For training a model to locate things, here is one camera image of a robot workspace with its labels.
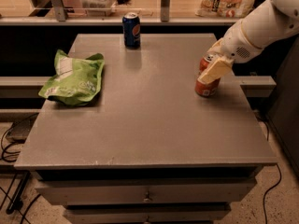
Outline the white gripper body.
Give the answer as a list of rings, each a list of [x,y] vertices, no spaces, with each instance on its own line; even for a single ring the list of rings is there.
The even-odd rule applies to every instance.
[[[235,63],[247,63],[263,52],[263,48],[252,45],[242,30],[242,24],[236,23],[230,27],[223,38],[219,40],[217,52]]]

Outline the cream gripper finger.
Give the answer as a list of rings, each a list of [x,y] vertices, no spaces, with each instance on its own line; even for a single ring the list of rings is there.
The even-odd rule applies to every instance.
[[[223,77],[232,70],[234,60],[226,56],[212,55],[204,57],[200,62],[198,80],[205,84]]]
[[[207,51],[208,54],[222,55],[221,50],[222,39],[217,40]]]

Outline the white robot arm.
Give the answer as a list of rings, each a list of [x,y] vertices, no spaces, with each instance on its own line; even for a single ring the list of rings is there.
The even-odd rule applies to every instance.
[[[298,34],[299,0],[265,0],[207,51],[213,60],[197,80],[212,83],[234,63],[247,63],[272,43]]]

